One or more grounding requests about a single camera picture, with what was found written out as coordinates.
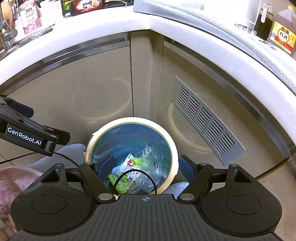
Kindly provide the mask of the green snack wrapper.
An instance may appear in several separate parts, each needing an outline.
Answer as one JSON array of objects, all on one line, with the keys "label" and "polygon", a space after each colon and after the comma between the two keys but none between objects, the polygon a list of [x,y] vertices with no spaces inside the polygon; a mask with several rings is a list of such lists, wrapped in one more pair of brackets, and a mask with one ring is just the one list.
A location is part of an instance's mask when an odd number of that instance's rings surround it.
[{"label": "green snack wrapper", "polygon": [[[111,183],[111,185],[114,187],[116,181],[118,178],[122,175],[122,172],[119,173],[110,173],[107,176],[108,181]],[[118,192],[118,194],[126,194],[129,192],[129,190],[135,185],[135,178],[133,178],[133,175],[131,173],[125,174],[121,179],[119,180],[118,184],[116,185],[115,189]]]}]

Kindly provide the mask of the white red-logo packet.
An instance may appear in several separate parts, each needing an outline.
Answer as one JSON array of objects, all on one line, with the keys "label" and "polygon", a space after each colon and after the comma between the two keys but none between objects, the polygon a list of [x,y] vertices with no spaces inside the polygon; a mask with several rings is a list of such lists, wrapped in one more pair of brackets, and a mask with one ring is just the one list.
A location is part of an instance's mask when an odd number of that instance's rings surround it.
[{"label": "white red-logo packet", "polygon": [[[140,158],[135,158],[131,153],[128,154],[125,161],[117,166],[114,167],[111,171],[112,174],[120,176],[122,173],[129,171],[131,169],[139,169],[142,164],[142,161]],[[130,173],[126,174],[126,179],[128,182],[135,181],[136,178],[138,178],[140,173],[138,171],[132,171]]]}]

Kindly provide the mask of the clear plastic bottle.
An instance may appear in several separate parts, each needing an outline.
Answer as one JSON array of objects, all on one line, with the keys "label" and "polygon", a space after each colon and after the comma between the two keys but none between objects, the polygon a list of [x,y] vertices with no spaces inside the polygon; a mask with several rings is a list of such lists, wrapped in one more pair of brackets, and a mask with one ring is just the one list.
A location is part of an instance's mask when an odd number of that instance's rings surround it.
[{"label": "clear plastic bottle", "polygon": [[[169,164],[167,159],[159,153],[156,153],[152,147],[146,145],[140,156],[142,164],[140,170],[144,171],[154,181],[156,187],[160,187],[169,173]],[[148,194],[154,192],[154,185],[147,175],[140,173],[137,179],[137,194]]]}]

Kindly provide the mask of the chrome kitchen faucet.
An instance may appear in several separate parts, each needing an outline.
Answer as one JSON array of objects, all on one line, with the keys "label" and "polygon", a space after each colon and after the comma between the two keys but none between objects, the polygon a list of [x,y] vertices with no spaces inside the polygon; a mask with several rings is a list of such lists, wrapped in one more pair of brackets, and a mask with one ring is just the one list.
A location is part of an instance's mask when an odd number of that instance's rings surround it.
[{"label": "chrome kitchen faucet", "polygon": [[13,11],[7,1],[1,1],[1,43],[4,51],[13,47],[12,40],[18,32],[13,28]]}]

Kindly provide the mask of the cream rimmed trash bin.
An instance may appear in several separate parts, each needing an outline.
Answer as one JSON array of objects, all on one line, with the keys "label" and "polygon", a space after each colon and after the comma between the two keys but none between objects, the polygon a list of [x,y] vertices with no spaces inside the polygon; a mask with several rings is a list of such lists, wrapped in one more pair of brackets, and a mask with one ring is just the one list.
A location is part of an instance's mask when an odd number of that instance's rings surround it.
[{"label": "cream rimmed trash bin", "polygon": [[[135,158],[140,158],[146,145],[149,145],[156,153],[161,154],[167,159],[166,164],[169,164],[169,173],[163,184],[157,188],[152,178],[144,173],[144,171],[131,169],[124,172],[118,178],[114,187],[116,187],[121,177],[125,174],[138,171],[147,175],[154,185],[154,192],[149,194],[162,194],[170,186],[178,172],[178,151],[170,134],[162,126],[151,120],[128,117],[119,118],[105,124],[91,135],[83,151],[83,157],[85,162],[96,163],[106,154],[110,153],[115,158],[114,168],[121,165],[129,153]],[[136,178],[135,185],[127,194],[137,194],[138,178]],[[107,178],[104,182],[108,182],[109,186],[113,187]]]}]

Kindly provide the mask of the silver cabinet vent grille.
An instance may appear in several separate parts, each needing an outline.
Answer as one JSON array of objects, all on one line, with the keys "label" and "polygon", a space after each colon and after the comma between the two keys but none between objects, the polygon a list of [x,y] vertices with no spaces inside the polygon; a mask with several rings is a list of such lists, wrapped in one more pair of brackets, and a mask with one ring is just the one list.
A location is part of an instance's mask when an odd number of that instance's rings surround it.
[{"label": "silver cabinet vent grille", "polygon": [[220,118],[179,78],[175,78],[171,102],[200,134],[223,165],[228,165],[246,149]]}]

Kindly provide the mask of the stainless steel sink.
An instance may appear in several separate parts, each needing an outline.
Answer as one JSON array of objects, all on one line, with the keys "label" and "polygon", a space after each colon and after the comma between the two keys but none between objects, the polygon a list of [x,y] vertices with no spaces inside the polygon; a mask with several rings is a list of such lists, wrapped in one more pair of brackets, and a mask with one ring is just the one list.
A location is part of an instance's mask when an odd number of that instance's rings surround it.
[{"label": "stainless steel sink", "polygon": [[9,54],[15,52],[17,49],[20,49],[22,46],[28,44],[29,42],[32,42],[33,40],[51,32],[53,30],[54,26],[55,26],[55,24],[50,25],[49,27],[47,27],[43,30],[39,30],[35,33],[28,35],[27,37],[24,37],[23,39],[15,42],[13,44],[13,47],[11,49],[9,49],[8,51],[2,50],[1,55],[0,55],[0,60],[3,60],[5,57],[9,56]]}]

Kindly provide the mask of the pink hand soap bottle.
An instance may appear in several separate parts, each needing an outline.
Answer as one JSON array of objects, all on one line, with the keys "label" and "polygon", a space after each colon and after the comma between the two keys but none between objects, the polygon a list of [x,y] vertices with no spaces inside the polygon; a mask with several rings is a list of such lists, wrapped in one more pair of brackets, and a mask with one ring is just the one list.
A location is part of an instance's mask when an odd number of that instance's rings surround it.
[{"label": "pink hand soap bottle", "polygon": [[38,15],[37,3],[35,0],[18,1],[18,12],[25,34],[29,34],[41,27],[41,20]]}]

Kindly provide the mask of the black spice rack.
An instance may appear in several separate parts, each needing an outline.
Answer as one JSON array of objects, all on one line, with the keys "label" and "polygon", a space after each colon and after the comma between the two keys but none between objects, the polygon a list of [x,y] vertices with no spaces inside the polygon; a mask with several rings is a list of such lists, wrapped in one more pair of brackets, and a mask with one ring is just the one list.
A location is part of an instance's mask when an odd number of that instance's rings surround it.
[{"label": "black spice rack", "polygon": [[[110,0],[110,1],[105,1],[105,8],[116,8],[116,7],[127,7],[133,5],[134,1],[126,0],[126,1],[116,1],[116,0]],[[73,1],[61,1],[61,8],[62,8],[62,14],[64,17],[69,17],[72,16],[69,11],[69,4]]]}]

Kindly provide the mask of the smartphone with lit screen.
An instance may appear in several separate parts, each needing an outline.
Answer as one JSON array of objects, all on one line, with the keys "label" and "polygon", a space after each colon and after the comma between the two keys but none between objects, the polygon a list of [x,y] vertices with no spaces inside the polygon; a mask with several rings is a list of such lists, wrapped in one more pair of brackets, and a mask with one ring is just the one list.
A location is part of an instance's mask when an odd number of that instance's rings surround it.
[{"label": "smartphone with lit screen", "polygon": [[80,0],[69,4],[69,11],[72,16],[103,8],[105,8],[105,1],[103,0]]}]

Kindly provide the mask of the large cooking wine jug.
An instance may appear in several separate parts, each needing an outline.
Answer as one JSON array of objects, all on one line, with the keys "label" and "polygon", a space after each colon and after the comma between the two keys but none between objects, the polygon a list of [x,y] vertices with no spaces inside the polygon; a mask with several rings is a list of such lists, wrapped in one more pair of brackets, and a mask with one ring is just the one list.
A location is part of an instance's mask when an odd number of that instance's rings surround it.
[{"label": "large cooking wine jug", "polygon": [[288,7],[273,17],[267,40],[295,58],[295,7]]}]

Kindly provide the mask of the dark soy sauce bottle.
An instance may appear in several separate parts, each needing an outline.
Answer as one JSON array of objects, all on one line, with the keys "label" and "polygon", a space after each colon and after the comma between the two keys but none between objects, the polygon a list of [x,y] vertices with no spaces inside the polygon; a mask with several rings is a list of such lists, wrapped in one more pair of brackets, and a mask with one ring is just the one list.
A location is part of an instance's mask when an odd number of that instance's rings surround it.
[{"label": "dark soy sauce bottle", "polygon": [[264,3],[259,11],[254,30],[257,37],[267,40],[273,25],[274,10],[269,4]]}]

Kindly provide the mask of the grey countertop mat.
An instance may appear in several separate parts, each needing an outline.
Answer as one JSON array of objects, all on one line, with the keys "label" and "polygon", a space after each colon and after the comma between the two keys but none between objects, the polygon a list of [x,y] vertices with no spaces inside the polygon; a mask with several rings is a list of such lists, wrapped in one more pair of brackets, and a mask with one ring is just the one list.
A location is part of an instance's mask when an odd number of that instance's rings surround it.
[{"label": "grey countertop mat", "polygon": [[292,57],[279,47],[207,14],[200,3],[195,8],[177,1],[134,1],[133,11],[177,21],[224,40],[254,58],[295,93],[295,60]]}]

